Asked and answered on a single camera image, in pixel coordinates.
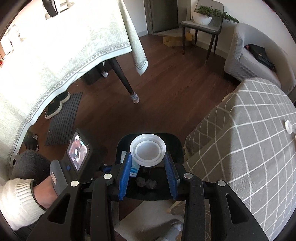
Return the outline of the person's left hand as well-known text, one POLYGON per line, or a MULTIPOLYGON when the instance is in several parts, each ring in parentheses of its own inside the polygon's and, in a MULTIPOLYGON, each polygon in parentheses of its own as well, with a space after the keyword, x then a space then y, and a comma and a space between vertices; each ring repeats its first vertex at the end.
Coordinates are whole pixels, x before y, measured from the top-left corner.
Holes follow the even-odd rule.
POLYGON ((48 209, 58 197, 54 190, 51 176, 48 176, 39 185, 33 187, 33 194, 37 203, 48 209))

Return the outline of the white knit sleeve forearm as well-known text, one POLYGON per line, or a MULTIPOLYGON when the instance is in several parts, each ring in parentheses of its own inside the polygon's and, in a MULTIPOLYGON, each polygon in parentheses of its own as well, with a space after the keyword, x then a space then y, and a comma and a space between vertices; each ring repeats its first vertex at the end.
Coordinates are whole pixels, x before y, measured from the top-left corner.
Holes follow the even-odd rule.
POLYGON ((33 224, 46 212, 36 202, 34 185, 33 179, 15 178, 1 186, 1 212, 14 231, 33 224))

